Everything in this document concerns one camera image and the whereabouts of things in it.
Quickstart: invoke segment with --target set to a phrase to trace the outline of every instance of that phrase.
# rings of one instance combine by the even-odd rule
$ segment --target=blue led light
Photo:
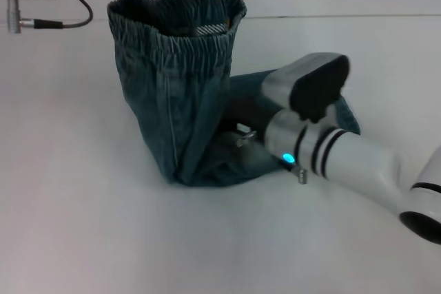
[[[288,163],[295,163],[296,162],[296,159],[291,154],[288,154],[288,153],[283,154],[282,158],[283,158],[283,160],[285,160]]]

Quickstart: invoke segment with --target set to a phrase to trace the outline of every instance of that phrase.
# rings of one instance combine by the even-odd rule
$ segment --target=blue denim jeans
[[[261,146],[244,157],[232,149],[235,133],[216,133],[229,98],[258,95],[267,74],[230,80],[246,11],[243,0],[116,0],[107,8],[124,97],[170,182],[225,187],[280,169]],[[228,29],[195,33],[217,25]]]

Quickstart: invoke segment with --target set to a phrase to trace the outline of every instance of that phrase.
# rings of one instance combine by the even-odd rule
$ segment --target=cable
[[[63,29],[80,28],[80,27],[83,27],[83,26],[89,24],[94,19],[94,12],[93,12],[92,8],[89,6],[89,4],[86,3],[85,0],[79,0],[79,1],[88,9],[89,18],[83,22],[80,22],[80,23],[74,23],[74,24],[64,24],[63,23]]]
[[[23,19],[21,20],[21,25],[23,27],[27,28],[34,28],[34,29],[72,29],[72,28],[80,28],[83,27],[90,22],[92,22],[94,18],[94,13],[89,6],[88,3],[85,2],[85,0],[79,0],[87,9],[89,12],[89,18],[83,22],[80,23],[73,23],[73,24],[65,24],[60,21],[49,21],[49,20],[38,20],[38,19]]]

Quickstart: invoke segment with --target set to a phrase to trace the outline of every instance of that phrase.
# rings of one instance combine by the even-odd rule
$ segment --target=black stripe
[[[441,244],[441,224],[429,216],[414,211],[400,214],[401,222],[421,238]]]
[[[431,184],[430,182],[417,182],[411,189],[430,189],[432,191],[441,193],[441,186],[437,184]]]
[[[312,159],[311,159],[311,169],[312,171],[317,174],[316,171],[316,163],[317,163],[317,157],[318,157],[318,151],[320,150],[320,147],[322,147],[323,142],[328,138],[328,136],[335,130],[336,127],[329,127],[324,134],[318,139],[316,143],[316,147],[314,148],[314,151],[312,152]]]
[[[302,143],[302,140],[305,137],[307,127],[308,126],[304,127],[303,130],[301,131],[296,141],[296,146],[294,147],[294,158],[296,159],[296,163],[298,164],[298,166],[300,166],[300,159],[298,158],[298,152],[300,151],[300,144]]]
[[[326,177],[326,162],[328,161],[329,152],[331,151],[331,148],[336,143],[336,141],[343,134],[346,134],[346,133],[347,133],[347,131],[345,131],[345,130],[342,130],[342,131],[338,132],[334,137],[332,137],[332,139],[329,141],[328,145],[326,146],[325,153],[323,154],[323,159],[322,159],[322,175],[326,179],[328,179]]]

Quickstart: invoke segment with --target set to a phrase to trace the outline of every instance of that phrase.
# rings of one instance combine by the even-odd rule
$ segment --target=black cable
[[[89,6],[88,3],[85,2],[85,0],[79,0],[87,9],[89,12],[89,18],[83,22],[80,23],[73,23],[73,24],[64,24],[60,21],[48,21],[48,20],[33,20],[34,22],[34,29],[72,29],[72,28],[80,28],[83,27],[90,22],[92,22],[94,18],[94,13]]]
[[[94,19],[94,12],[92,11],[92,8],[89,6],[89,4],[86,3],[85,0],[79,0],[79,1],[88,9],[89,18],[83,22],[80,22],[80,23],[74,23],[74,24],[64,24],[63,23],[63,29],[80,28],[80,27],[83,27],[83,26],[89,24]]]

